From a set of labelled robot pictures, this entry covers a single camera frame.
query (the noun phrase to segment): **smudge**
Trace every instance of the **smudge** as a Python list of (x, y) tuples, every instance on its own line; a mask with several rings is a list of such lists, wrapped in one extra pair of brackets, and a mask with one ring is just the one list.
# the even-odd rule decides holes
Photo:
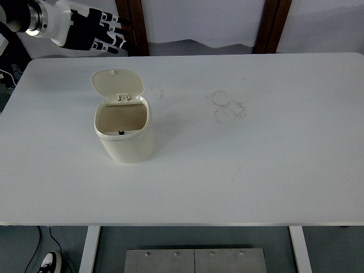
[(218, 124), (230, 124), (236, 120), (244, 119), (245, 107), (239, 101), (232, 99), (231, 95), (223, 90), (212, 94), (212, 103), (218, 108), (214, 117)]
[(154, 84), (154, 82), (150, 86), (150, 90), (156, 89), (155, 94), (153, 95), (153, 98), (156, 100), (162, 100), (164, 99), (164, 90), (159, 84)]

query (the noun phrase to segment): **floor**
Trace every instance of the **floor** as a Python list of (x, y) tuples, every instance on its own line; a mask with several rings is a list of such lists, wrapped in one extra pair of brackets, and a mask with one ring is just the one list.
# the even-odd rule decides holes
[[(13, 73), (11, 73), (14, 77), (14, 80), (17, 82), (20, 78), (21, 78), (21, 72), (19, 73), (18, 67), (13, 64), (12, 66)], [(0, 74), (2, 74), (5, 77), (8, 77), (8, 75), (6, 75), (5, 73), (0, 71)], [(11, 97), (11, 94), (13, 92), (14, 87), (11, 88), (11, 90), (6, 90), (5, 84), (0, 83), (0, 112), (3, 112), (8, 100)]]
[[(151, 55), (243, 54), (251, 48), (208, 48), (192, 40), (151, 44)], [(0, 85), (0, 111), (10, 96)], [(37, 272), (44, 256), (59, 250), (40, 227), (42, 240), (27, 272)], [(62, 246), (63, 259), (72, 271), (80, 268), (87, 233), (85, 226), (54, 226), (52, 235)], [(364, 227), (304, 227), (313, 273), (364, 272)], [(24, 272), (38, 244), (36, 226), (0, 226), (0, 272)], [(103, 227), (95, 273), (123, 273), (127, 249), (262, 247), (267, 272), (296, 272), (287, 227)], [(63, 264), (61, 273), (70, 270)]]

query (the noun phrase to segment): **black cable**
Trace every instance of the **black cable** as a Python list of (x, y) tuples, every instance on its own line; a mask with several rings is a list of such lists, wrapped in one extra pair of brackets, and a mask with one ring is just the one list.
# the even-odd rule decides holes
[(30, 261), (29, 261), (29, 263), (28, 263), (28, 265), (27, 265), (27, 268), (25, 268), (24, 273), (26, 273), (26, 272), (27, 272), (28, 267), (29, 267), (30, 263), (32, 262), (32, 260), (33, 260), (33, 258), (34, 258), (34, 256), (35, 256), (36, 252), (38, 251), (39, 245), (40, 245), (40, 239), (42, 238), (42, 234), (40, 233), (40, 227), (39, 227), (39, 226), (37, 226), (37, 228), (38, 228), (38, 232), (39, 232), (38, 245), (36, 246), (36, 250), (35, 250), (35, 252), (34, 252), (34, 254), (33, 254), (33, 257), (30, 259)]
[(63, 255), (62, 255), (62, 247), (61, 245), (58, 243), (58, 241), (53, 237), (52, 235), (52, 231), (51, 231), (51, 226), (49, 226), (49, 234), (51, 235), (52, 239), (57, 243), (57, 245), (59, 246), (59, 250), (61, 252), (61, 257), (62, 257), (62, 260), (64, 261), (64, 263), (66, 264), (66, 266), (68, 266), (69, 270), (71, 273), (73, 273), (71, 267), (69, 266), (69, 264), (67, 263), (67, 261), (65, 259), (63, 259)]

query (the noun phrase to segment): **sneaker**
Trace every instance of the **sneaker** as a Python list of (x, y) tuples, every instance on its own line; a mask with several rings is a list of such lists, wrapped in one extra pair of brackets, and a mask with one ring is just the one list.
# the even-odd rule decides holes
[(57, 251), (51, 251), (45, 256), (38, 273), (60, 273), (62, 258)]

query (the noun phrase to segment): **white wall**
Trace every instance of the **white wall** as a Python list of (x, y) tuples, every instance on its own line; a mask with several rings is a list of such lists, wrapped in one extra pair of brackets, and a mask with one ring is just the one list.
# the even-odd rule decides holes
[(364, 0), (293, 0), (282, 53), (364, 53)]
[(142, 4), (149, 42), (193, 39), (210, 47), (252, 47), (264, 0), (143, 0)]

